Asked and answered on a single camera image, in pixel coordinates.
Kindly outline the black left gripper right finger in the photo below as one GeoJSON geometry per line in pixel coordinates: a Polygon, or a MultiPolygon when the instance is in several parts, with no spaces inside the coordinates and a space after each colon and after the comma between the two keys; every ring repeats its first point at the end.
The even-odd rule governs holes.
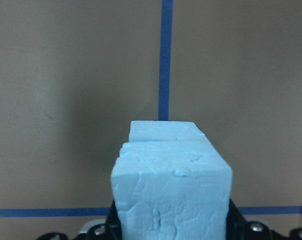
{"type": "Polygon", "coordinates": [[[226,218],[226,240],[302,240],[302,227],[283,236],[260,221],[247,221],[234,202],[229,200],[226,218]]]}

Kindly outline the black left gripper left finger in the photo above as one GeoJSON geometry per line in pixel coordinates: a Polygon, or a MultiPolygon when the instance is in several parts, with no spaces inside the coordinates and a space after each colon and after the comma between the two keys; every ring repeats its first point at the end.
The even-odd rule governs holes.
{"type": "Polygon", "coordinates": [[[85,223],[74,240],[122,240],[122,228],[115,202],[112,201],[106,220],[96,219],[85,223]]]}

